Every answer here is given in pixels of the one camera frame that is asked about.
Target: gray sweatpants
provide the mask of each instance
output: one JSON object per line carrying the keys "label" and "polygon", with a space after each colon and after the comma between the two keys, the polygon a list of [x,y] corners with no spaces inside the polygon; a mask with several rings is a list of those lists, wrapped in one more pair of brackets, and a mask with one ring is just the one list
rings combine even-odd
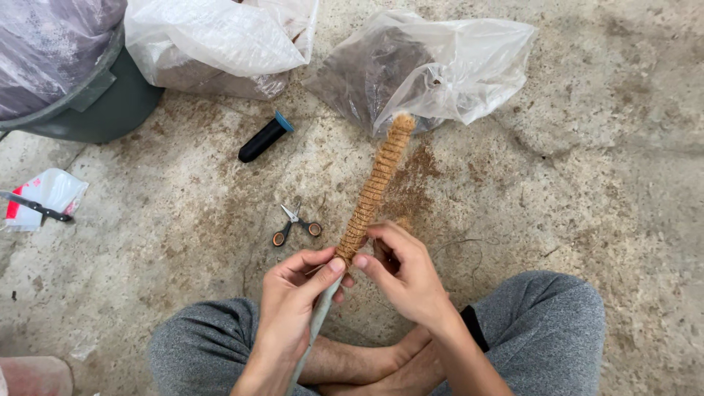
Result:
{"label": "gray sweatpants", "polygon": [[[473,304],[486,357],[517,396],[595,395],[604,308],[588,283],[530,271]],[[149,364],[162,396],[227,396],[247,362],[258,325],[248,299],[200,302],[157,327]],[[317,395],[299,386],[297,396]],[[447,381],[433,396],[451,395]]]}

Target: knife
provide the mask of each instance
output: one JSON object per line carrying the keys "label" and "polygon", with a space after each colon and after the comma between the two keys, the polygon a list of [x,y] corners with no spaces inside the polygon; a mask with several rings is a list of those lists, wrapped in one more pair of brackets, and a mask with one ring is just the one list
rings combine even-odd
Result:
{"label": "knife", "polygon": [[26,198],[24,198],[20,195],[17,195],[13,192],[0,191],[0,197],[3,197],[4,199],[7,199],[8,201],[18,203],[22,206],[26,206],[27,208],[38,211],[41,214],[45,214],[45,215],[47,215],[55,220],[58,220],[58,221],[66,222],[66,221],[71,221],[73,219],[73,217],[69,216],[68,214],[60,214],[59,212],[57,212],[53,209],[43,207],[39,202],[30,201],[29,199],[26,199]]}

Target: plastic bag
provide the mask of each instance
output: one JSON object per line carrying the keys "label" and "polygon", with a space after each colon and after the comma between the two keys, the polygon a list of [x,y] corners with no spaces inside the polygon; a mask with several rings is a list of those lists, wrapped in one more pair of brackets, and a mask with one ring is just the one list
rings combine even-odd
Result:
{"label": "plastic bag", "polygon": [[[73,216],[88,183],[57,168],[50,168],[17,187],[17,195],[38,202],[43,207]],[[16,202],[8,202],[5,226],[11,231],[34,231],[42,224],[42,214]]]}
{"label": "plastic bag", "polygon": [[126,6],[126,0],[3,0],[0,120],[39,111],[80,84]]}
{"label": "plastic bag", "polygon": [[417,116],[415,132],[446,119],[467,125],[523,86],[535,32],[509,20],[429,22],[382,11],[335,47],[303,85],[375,137],[385,135],[399,110]]}
{"label": "plastic bag", "polygon": [[146,80],[271,99],[313,51],[318,0],[131,0],[125,46]]}

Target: scissors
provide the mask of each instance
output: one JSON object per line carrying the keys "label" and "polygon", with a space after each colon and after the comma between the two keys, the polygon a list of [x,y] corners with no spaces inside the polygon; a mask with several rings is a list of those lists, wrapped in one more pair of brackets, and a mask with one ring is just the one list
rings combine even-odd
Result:
{"label": "scissors", "polygon": [[298,218],[298,210],[301,209],[300,202],[296,206],[296,210],[293,212],[286,209],[286,207],[284,205],[281,205],[281,207],[284,209],[286,214],[289,215],[290,220],[286,223],[286,227],[284,227],[283,230],[274,234],[274,237],[272,238],[272,242],[274,243],[274,246],[281,247],[284,245],[284,243],[286,243],[286,238],[289,236],[289,231],[291,230],[291,224],[293,224],[293,223],[301,224],[301,227],[303,227],[303,229],[307,230],[308,233],[311,234],[313,237],[320,236],[320,233],[322,232],[322,227],[320,227],[320,223],[315,222],[315,221],[313,221],[312,223],[306,223],[305,221]]}

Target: person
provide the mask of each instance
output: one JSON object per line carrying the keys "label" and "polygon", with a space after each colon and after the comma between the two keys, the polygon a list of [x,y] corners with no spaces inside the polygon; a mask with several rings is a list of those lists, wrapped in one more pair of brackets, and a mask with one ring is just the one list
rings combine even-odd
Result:
{"label": "person", "polygon": [[[294,395],[596,394],[605,321],[588,283],[524,272],[458,312],[419,240],[391,222],[367,235],[375,253],[357,254],[353,265],[417,327],[378,348],[319,335]],[[333,255],[302,251],[269,270],[260,310],[243,298],[201,302],[157,327],[149,364],[160,394],[283,395],[308,346],[315,298],[344,272]],[[334,301],[343,298],[337,290]]]}

